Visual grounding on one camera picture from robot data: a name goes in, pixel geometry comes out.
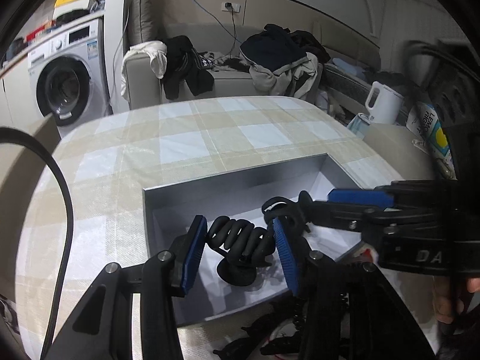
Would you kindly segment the right human hand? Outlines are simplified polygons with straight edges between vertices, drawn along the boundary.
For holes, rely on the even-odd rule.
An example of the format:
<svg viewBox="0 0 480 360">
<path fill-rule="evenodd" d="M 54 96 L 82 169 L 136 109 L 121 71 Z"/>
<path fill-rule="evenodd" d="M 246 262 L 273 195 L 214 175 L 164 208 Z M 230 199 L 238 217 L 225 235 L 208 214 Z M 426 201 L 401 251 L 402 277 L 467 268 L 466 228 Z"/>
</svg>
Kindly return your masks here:
<svg viewBox="0 0 480 360">
<path fill-rule="evenodd" d="M 433 310 L 440 323 L 450 324 L 470 307 L 474 293 L 479 292 L 479 278 L 433 277 Z"/>
</svg>

